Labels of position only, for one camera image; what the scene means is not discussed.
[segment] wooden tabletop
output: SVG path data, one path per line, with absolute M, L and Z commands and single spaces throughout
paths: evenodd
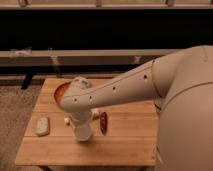
M 108 131 L 102 135 L 99 119 L 91 124 L 93 137 L 78 142 L 70 126 L 64 124 L 68 113 L 54 100 L 55 89 L 70 79 L 47 79 L 28 123 L 16 156 L 16 165 L 66 166 L 153 166 L 157 115 L 151 101 L 100 108 L 108 114 Z M 93 85 L 104 79 L 92 79 Z M 37 137 L 38 117 L 50 118 L 50 134 Z

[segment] dark wall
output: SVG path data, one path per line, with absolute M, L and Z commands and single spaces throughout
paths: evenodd
M 0 50 L 213 45 L 213 10 L 0 11 Z

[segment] sausage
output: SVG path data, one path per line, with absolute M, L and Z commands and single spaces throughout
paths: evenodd
M 66 90 L 69 88 L 70 82 L 61 84 L 54 93 L 54 98 L 56 103 L 60 106 L 60 101 L 64 95 L 64 93 L 66 92 Z
M 108 125 L 107 113 L 103 112 L 100 115 L 100 128 L 101 128 L 102 134 L 104 135 L 106 135 L 106 132 L 107 132 L 107 125 Z

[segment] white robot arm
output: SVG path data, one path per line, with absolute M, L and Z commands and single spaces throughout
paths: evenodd
M 83 132 L 79 139 L 91 135 L 92 108 L 163 98 L 156 171 L 213 170 L 213 47 L 169 54 L 88 87 L 74 79 L 60 100 Z

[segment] floor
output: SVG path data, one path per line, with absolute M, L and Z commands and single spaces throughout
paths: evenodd
M 31 111 L 43 84 L 35 79 L 27 90 L 21 90 L 23 77 L 0 77 L 0 170 L 40 171 L 33 166 L 15 166 L 14 160 Z M 54 171 L 138 171 L 140 167 L 51 167 Z

